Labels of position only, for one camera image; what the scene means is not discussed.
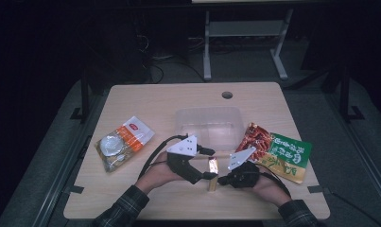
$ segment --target wooden table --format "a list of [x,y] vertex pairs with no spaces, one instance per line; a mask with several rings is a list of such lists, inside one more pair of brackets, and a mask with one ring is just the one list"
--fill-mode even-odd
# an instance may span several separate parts
[[[233,97],[225,99],[223,92]],[[175,112],[183,108],[235,106],[244,127],[250,122],[268,131],[301,139],[287,107],[281,88],[274,82],[192,83],[159,85],[119,85],[112,87],[96,125],[75,185],[81,194],[71,193],[64,215],[67,218],[95,218],[135,181],[150,153],[175,133]],[[133,115],[154,131],[154,137],[142,150],[113,173],[106,173],[94,144],[114,131]],[[229,151],[216,151],[221,175],[228,172]],[[198,170],[207,170],[207,156],[191,160]],[[307,187],[319,185],[308,163],[302,184],[283,180],[293,199],[303,199],[317,218],[328,218],[330,211],[322,193],[310,194]],[[196,184],[173,182],[153,190],[150,202],[139,219],[273,219],[280,218],[274,205],[249,192],[231,186],[218,186],[208,192],[208,181]]]

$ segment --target table leg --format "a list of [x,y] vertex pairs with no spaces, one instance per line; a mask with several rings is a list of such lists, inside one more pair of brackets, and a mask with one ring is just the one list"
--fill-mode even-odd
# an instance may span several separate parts
[[292,14],[293,14],[293,9],[289,9],[286,13],[284,23],[282,24],[282,27],[281,27],[281,31],[279,34],[279,42],[277,43],[274,49],[270,50],[270,54],[272,56],[273,62],[275,63],[276,69],[278,70],[279,77],[282,80],[287,80],[287,73],[282,64],[281,58],[279,57],[279,54],[281,53],[282,45],[284,44],[284,41],[285,41],[287,29],[289,27]]
[[211,65],[210,65],[210,12],[205,13],[205,38],[204,38],[204,80],[211,80]]

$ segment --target snack bag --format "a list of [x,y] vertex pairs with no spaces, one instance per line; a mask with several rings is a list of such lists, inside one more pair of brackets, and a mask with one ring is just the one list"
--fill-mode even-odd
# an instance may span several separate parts
[[310,143],[269,133],[251,122],[236,152],[250,147],[256,150],[249,160],[292,182],[303,182],[312,148]]
[[121,127],[103,137],[95,144],[95,147],[105,171],[113,172],[126,163],[153,135],[154,131],[133,116]]

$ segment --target plaid sleeve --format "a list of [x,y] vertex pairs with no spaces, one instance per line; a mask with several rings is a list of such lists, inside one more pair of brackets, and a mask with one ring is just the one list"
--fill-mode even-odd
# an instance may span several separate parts
[[287,227],[325,226],[323,223],[318,222],[305,202],[301,200],[289,201],[279,207],[278,211]]
[[132,185],[110,209],[94,219],[91,226],[131,226],[148,202],[148,196]]

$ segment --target green snack bag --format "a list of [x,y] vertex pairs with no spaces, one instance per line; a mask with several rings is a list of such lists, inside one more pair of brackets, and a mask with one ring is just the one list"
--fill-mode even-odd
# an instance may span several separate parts
[[256,151],[250,156],[251,161],[292,182],[303,182],[312,148],[310,143],[269,133],[250,123],[236,151],[249,147],[256,147]]

